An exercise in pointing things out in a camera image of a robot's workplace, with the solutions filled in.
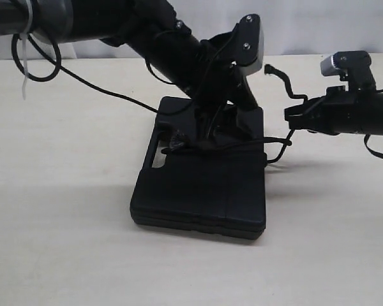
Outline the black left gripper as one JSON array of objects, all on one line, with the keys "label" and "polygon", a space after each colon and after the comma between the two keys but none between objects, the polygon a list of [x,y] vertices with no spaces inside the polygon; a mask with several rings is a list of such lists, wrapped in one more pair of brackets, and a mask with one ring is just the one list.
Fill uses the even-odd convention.
[{"label": "black left gripper", "polygon": [[207,127],[216,111],[231,96],[236,110],[234,136],[256,139],[257,101],[242,69],[233,65],[235,36],[219,34],[209,40],[180,36],[178,87],[190,98],[191,105],[179,114],[182,128]]}]

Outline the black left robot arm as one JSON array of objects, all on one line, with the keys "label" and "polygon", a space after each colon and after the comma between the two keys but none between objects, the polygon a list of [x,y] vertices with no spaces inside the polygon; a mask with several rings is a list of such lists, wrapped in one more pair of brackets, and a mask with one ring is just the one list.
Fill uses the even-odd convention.
[{"label": "black left robot arm", "polygon": [[228,32],[199,40],[168,1],[0,1],[0,36],[57,47],[99,40],[130,47],[209,118],[225,103],[258,107],[247,76],[264,56],[262,19],[243,16]]}]

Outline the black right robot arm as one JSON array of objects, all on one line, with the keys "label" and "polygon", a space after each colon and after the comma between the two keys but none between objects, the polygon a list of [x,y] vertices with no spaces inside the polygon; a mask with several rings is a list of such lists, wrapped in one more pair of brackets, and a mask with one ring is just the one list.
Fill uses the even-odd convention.
[{"label": "black right robot arm", "polygon": [[329,87],[326,94],[284,110],[289,128],[336,136],[383,136],[383,93]]}]

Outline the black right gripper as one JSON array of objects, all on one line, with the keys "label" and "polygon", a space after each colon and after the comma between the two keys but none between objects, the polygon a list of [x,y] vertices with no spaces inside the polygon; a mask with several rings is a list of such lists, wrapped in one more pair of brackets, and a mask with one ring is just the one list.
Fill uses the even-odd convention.
[{"label": "black right gripper", "polygon": [[284,119],[289,128],[293,130],[305,130],[313,134],[338,135],[327,122],[327,111],[324,107],[330,99],[339,94],[346,93],[344,85],[328,87],[326,95],[304,101],[300,105],[294,105],[284,109]]}]

